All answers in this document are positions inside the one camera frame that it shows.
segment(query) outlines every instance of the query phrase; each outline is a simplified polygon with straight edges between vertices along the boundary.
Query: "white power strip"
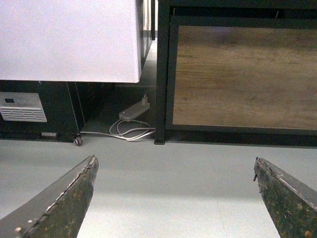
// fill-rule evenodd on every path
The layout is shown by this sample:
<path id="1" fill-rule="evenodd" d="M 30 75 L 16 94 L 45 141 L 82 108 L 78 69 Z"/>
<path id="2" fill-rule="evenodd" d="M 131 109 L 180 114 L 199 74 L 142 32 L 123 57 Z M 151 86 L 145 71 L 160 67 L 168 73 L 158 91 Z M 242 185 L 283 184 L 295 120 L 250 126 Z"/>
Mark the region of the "white power strip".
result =
<path id="1" fill-rule="evenodd" d="M 148 109 L 150 109 L 150 103 L 148 97 L 144 95 L 141 101 L 120 112 L 119 118 L 121 120 L 133 120 Z"/>

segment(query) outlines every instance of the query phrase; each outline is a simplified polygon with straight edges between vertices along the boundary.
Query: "white panel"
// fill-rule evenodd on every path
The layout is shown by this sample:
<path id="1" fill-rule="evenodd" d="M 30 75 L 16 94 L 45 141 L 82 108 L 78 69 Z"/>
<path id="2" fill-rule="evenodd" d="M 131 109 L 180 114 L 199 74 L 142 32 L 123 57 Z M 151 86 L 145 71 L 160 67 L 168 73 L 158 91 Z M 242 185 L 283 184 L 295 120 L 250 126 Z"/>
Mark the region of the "white panel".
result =
<path id="1" fill-rule="evenodd" d="M 38 93 L 0 92 L 0 114 L 9 121 L 47 122 Z"/>
<path id="2" fill-rule="evenodd" d="M 138 82 L 136 1 L 0 1 L 0 79 Z"/>

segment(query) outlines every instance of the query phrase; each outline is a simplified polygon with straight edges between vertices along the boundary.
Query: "black metal leg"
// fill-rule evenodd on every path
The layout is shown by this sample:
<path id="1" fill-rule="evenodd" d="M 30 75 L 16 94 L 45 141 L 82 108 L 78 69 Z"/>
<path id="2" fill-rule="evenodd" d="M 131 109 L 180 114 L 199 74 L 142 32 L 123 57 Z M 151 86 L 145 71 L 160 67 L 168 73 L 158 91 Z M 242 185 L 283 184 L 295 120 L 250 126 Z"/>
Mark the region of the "black metal leg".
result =
<path id="1" fill-rule="evenodd" d="M 168 67 L 169 1 L 158 1 L 158 69 L 155 144 L 165 143 L 166 85 Z"/>
<path id="2" fill-rule="evenodd" d="M 151 0 L 151 37 L 155 41 L 155 1 Z"/>

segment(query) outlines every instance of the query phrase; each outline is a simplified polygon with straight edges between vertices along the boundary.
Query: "white vent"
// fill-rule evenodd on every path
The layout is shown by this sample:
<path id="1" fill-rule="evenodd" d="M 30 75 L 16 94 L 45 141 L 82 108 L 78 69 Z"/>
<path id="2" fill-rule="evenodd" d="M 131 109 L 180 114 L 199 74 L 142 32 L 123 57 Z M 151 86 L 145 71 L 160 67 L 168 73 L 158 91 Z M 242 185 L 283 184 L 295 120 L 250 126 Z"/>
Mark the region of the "white vent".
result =
<path id="1" fill-rule="evenodd" d="M 0 113 L 8 121 L 47 122 L 37 93 L 0 92 Z"/>
<path id="2" fill-rule="evenodd" d="M 0 107 L 4 120 L 47 122 L 41 108 Z"/>

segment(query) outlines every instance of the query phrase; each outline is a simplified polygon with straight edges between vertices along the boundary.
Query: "caster wheel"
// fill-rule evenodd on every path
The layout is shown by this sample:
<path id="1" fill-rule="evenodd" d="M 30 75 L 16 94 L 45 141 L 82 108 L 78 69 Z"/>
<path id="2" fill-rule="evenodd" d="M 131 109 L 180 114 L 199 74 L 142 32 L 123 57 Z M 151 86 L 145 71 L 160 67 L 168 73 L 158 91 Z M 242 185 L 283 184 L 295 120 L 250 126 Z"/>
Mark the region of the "caster wheel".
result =
<path id="1" fill-rule="evenodd" d="M 81 146 L 83 144 L 83 138 L 80 135 L 75 136 L 74 144 L 77 146 Z"/>

